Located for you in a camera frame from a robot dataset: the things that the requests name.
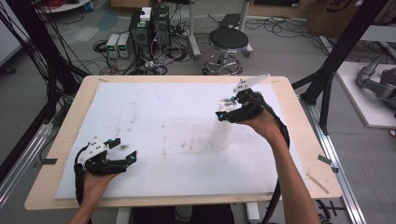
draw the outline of cardboard box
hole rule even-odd
[[[306,19],[306,30],[311,35],[340,37],[355,16],[358,0],[316,1]]]

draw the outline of white plastic part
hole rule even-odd
[[[269,76],[270,76],[270,74],[266,73],[266,74],[258,76],[258,77],[250,77],[250,78],[247,78],[247,79],[242,79],[241,78],[241,80],[239,80],[239,82],[236,85],[236,87],[233,89],[233,92],[237,93],[239,91],[247,90],[250,87],[256,85],[257,83],[265,80]]]
[[[107,150],[107,146],[103,144],[103,142],[97,138],[96,136],[90,142],[90,145],[87,149],[79,155],[78,163],[84,164],[85,161],[89,160],[90,158],[98,155],[99,153]]]
[[[235,102],[230,99],[221,99],[219,101],[218,111],[230,112],[236,107]],[[215,149],[224,149],[231,143],[233,134],[233,124],[227,120],[214,120],[212,133],[210,134],[210,145]]]

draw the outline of forearm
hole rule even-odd
[[[77,212],[70,219],[69,224],[86,224],[97,208],[97,203],[82,202]]]
[[[276,160],[286,223],[319,223],[311,196],[289,153],[283,136],[269,140]]]

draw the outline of stool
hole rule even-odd
[[[248,37],[233,28],[219,28],[209,35],[209,44],[221,54],[214,54],[207,59],[203,69],[204,75],[209,72],[216,75],[235,75],[243,71],[239,61],[228,53],[240,52],[247,48]]]

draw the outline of table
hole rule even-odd
[[[78,135],[80,124],[84,120],[97,86],[101,82],[158,82],[158,83],[237,83],[241,77],[211,77],[211,76],[166,76],[166,77],[117,77],[92,76],[86,77],[78,91],[76,99],[64,120],[50,151],[48,158],[58,159],[55,165],[44,165],[26,199],[28,210],[62,209],[78,207],[76,200],[55,200],[54,195],[62,178],[68,151],[73,146]],[[331,167],[318,160],[318,155],[324,156],[320,144],[302,110],[298,98],[285,77],[269,77],[262,83],[272,85],[300,161],[308,175],[310,194],[317,198],[341,197],[341,188]],[[149,205],[176,205],[201,203],[247,203],[269,201],[271,195],[216,195],[216,196],[174,196],[174,197],[141,197],[103,200],[102,207],[133,207]]]

